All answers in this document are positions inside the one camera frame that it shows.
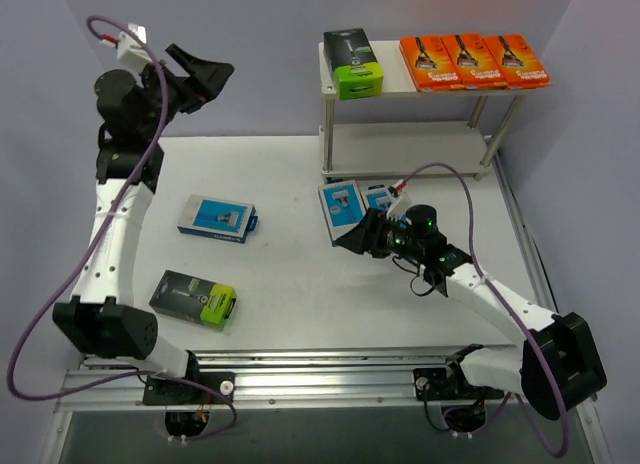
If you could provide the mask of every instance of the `gray floor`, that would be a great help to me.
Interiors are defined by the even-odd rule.
[[[213,424],[228,417],[214,415]],[[592,462],[577,418],[566,464]],[[203,442],[168,445],[157,431],[161,413],[76,413],[63,453],[65,464],[101,463],[495,463],[557,462],[546,455],[517,407],[471,441],[437,433],[420,407],[240,412],[238,425]],[[553,442],[559,424],[541,421]]]

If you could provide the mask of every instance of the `robotic arm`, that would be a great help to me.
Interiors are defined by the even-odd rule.
[[[547,419],[559,418],[551,386],[530,343],[495,294],[478,276],[471,256],[439,232],[437,213],[416,205],[406,222],[389,212],[370,208],[360,223],[336,245],[356,254],[385,258],[395,254],[419,266],[424,280],[446,297],[469,306],[493,324],[513,347],[488,349],[471,345],[447,359],[447,380],[457,394],[474,387],[491,387],[524,395]],[[491,278],[541,348],[560,388],[567,409],[602,389],[607,382],[587,323],[577,314],[559,316],[527,301]]]
[[[129,27],[145,40],[144,28]],[[175,44],[166,51],[188,74],[176,77],[162,66],[168,85],[168,123],[178,112],[193,113],[215,99],[234,69],[231,64],[193,57]],[[104,73],[94,86],[104,124],[98,135],[97,204],[92,238],[147,150],[160,116],[160,84],[147,53],[123,32],[117,55],[120,62],[139,73],[140,83],[129,72],[117,69]],[[81,352],[117,358],[140,369],[198,382],[198,364],[193,353],[158,334],[155,314],[133,307],[136,250],[163,156],[158,146],[114,212],[107,233],[71,293],[70,302],[54,306],[53,320]]]

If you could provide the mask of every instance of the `shelf leg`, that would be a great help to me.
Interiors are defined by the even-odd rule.
[[[482,158],[482,161],[480,161],[480,165],[482,167],[489,167],[491,165],[491,160],[493,159],[493,156],[496,155],[496,152],[498,152],[500,144],[502,144],[502,140],[509,130],[509,126],[511,125],[513,116],[515,115],[518,107],[520,107],[523,99],[523,95],[518,95],[515,96],[511,101],[509,109],[507,109],[506,114],[502,118],[502,122],[500,123],[500,127],[498,128],[498,132],[493,135],[493,138],[491,139],[491,141],[489,142],[489,146],[487,147],[487,152]]]
[[[480,96],[476,101],[476,107],[473,108],[471,119],[469,119],[467,124],[470,129],[475,129],[478,126],[478,119],[480,119],[480,116],[482,115],[487,99],[489,99],[489,96]]]
[[[333,121],[335,110],[335,99],[322,100],[322,132],[324,136],[324,162],[322,169],[324,172],[330,172],[333,169]]]

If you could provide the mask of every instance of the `lower shelf board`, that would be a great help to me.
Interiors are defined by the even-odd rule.
[[[320,144],[324,133],[320,130]],[[421,164],[443,162],[464,175],[483,175],[487,150],[477,129],[466,121],[339,124],[333,130],[333,167],[325,178],[403,177]],[[450,175],[430,168],[425,176]]]

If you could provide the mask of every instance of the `white tabletop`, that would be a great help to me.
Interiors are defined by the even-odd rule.
[[[435,293],[415,297],[411,276],[390,260],[331,246],[318,199],[317,136],[165,138],[162,145],[160,184],[136,260],[136,306],[150,309],[166,269],[229,284],[238,293],[224,331],[159,315],[160,332],[176,345],[231,351],[507,343],[464,305]],[[496,178],[467,182],[483,267],[533,298]],[[414,203],[433,205],[441,232],[467,250],[459,183],[416,179],[407,190]],[[257,230],[245,244],[180,234],[176,223],[190,194],[254,203]]]

